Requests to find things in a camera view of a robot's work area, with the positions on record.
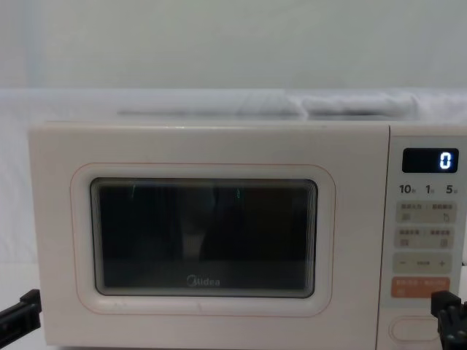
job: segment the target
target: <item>dark glass window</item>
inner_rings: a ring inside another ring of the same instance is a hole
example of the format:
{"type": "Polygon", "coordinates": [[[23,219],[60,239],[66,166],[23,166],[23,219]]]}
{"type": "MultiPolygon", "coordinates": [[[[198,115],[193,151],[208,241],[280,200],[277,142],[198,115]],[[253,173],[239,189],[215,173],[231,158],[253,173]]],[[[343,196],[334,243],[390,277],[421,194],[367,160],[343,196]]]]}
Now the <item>dark glass window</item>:
{"type": "Polygon", "coordinates": [[[313,293],[311,180],[98,178],[90,193],[103,295],[313,293]]]}

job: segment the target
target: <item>control panel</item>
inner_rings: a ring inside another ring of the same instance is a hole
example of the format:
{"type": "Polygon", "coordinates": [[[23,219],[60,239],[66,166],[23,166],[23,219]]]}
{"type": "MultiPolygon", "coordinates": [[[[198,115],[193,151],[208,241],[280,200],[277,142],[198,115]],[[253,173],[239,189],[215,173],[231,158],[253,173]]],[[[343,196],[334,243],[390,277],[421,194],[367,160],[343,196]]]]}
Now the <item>control panel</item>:
{"type": "Polygon", "coordinates": [[[466,153],[462,136],[390,138],[379,332],[389,332],[396,343],[408,342],[407,349],[409,343],[437,338],[431,293],[458,292],[466,153]],[[401,322],[421,331],[401,332],[401,322]]]}

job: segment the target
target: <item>microwave oven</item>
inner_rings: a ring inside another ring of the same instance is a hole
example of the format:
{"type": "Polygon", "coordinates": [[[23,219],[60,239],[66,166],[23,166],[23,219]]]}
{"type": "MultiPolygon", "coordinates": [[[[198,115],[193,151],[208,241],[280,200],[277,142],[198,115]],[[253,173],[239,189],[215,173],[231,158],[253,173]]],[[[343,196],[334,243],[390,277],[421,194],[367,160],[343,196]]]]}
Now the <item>microwave oven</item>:
{"type": "Polygon", "coordinates": [[[49,122],[29,144],[49,344],[441,348],[467,126],[49,122]]]}

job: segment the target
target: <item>black clamp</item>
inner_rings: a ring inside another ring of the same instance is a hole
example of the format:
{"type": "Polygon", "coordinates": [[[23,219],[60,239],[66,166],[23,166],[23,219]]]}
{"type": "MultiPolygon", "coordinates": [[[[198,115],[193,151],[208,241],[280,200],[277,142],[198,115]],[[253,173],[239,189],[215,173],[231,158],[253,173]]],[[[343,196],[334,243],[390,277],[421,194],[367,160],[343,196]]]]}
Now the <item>black clamp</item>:
{"type": "Polygon", "coordinates": [[[38,289],[27,292],[20,302],[0,311],[0,349],[41,327],[41,295],[38,289]]]}
{"type": "Polygon", "coordinates": [[[443,350],[467,349],[467,302],[448,291],[431,295],[431,314],[438,319],[443,350]]]}

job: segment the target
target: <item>white backdrop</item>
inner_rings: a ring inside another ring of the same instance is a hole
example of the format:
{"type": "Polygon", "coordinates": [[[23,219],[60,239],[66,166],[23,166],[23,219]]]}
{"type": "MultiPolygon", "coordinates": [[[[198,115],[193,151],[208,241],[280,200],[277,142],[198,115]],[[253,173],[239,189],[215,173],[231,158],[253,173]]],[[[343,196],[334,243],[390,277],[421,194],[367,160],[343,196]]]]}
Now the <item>white backdrop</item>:
{"type": "Polygon", "coordinates": [[[1,0],[0,86],[465,87],[465,0],[1,0]]]}

